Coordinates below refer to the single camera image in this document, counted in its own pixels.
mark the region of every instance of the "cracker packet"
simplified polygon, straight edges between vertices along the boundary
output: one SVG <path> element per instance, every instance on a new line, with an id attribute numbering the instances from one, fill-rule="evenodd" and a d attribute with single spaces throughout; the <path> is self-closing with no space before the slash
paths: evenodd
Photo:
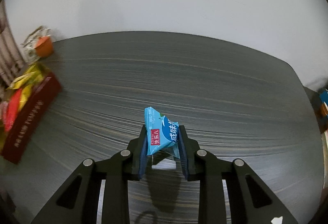
<path id="1" fill-rule="evenodd" d="M 153 155 L 159 150 L 163 150 L 180 158 L 177 144 L 179 137 L 177 122 L 170 121 L 165 115 L 149 107 L 145 108 L 145 124 L 148 139 L 147 155 Z"/>

